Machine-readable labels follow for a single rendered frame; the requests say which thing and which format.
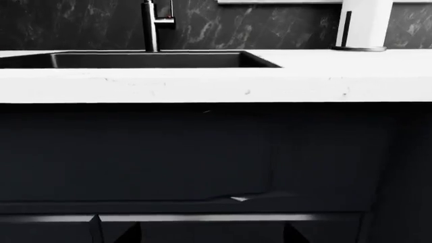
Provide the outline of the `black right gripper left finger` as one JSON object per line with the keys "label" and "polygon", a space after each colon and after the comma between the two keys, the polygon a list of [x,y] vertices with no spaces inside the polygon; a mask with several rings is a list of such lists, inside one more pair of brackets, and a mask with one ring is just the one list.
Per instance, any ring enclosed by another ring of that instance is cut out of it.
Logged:
{"label": "black right gripper left finger", "polygon": [[113,243],[141,243],[142,230],[139,222],[128,228]]}

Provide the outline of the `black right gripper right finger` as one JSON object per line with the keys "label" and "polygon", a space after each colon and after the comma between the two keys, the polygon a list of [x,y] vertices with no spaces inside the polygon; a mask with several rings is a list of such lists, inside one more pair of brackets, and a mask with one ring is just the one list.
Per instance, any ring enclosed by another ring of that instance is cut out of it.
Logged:
{"label": "black right gripper right finger", "polygon": [[283,227],[283,243],[310,243],[294,226],[285,222]]}

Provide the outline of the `black rectangular sink basin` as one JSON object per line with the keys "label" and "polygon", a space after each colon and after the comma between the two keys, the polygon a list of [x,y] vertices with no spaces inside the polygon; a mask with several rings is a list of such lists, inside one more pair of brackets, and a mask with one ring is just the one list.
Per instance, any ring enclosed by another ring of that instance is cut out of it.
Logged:
{"label": "black rectangular sink basin", "polygon": [[0,58],[0,69],[279,67],[245,51],[66,51]]}

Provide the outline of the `dark cabinet front panel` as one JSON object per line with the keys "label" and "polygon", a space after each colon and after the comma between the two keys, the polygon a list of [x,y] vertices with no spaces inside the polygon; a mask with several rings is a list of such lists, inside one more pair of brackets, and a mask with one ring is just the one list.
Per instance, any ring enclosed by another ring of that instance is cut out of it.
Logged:
{"label": "dark cabinet front panel", "polygon": [[367,211],[396,123],[341,103],[0,105],[0,214]]}

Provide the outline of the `metal paper towel holder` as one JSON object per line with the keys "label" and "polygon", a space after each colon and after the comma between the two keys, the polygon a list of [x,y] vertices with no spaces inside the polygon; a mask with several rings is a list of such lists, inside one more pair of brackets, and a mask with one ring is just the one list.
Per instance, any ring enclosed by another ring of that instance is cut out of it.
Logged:
{"label": "metal paper towel holder", "polygon": [[340,46],[336,46],[336,45],[331,46],[330,47],[331,50],[356,51],[356,52],[384,52],[385,50],[387,50],[387,47],[384,47],[384,46],[382,46],[382,47],[348,47],[348,46],[346,46],[347,40],[348,40],[348,33],[349,33],[349,29],[350,29],[351,17],[352,17],[352,12],[347,11],[345,21],[344,21],[344,28],[343,28],[343,32],[342,32],[341,45]]}

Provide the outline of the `steel kitchen faucet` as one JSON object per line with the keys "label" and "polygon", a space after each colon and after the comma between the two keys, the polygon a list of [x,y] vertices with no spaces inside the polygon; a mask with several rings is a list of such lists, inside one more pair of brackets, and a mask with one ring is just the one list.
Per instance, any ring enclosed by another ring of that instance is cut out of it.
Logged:
{"label": "steel kitchen faucet", "polygon": [[153,0],[143,0],[141,3],[142,27],[146,52],[156,53],[160,51],[158,30],[176,29],[176,19],[173,14],[173,0],[169,0],[170,12],[167,17],[158,18],[157,8]]}

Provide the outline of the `white paper towel roll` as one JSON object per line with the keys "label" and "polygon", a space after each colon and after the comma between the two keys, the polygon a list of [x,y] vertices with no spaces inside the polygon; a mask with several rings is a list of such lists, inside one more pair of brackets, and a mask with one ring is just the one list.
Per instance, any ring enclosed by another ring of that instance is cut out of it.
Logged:
{"label": "white paper towel roll", "polygon": [[342,0],[336,47],[383,48],[393,0]]}

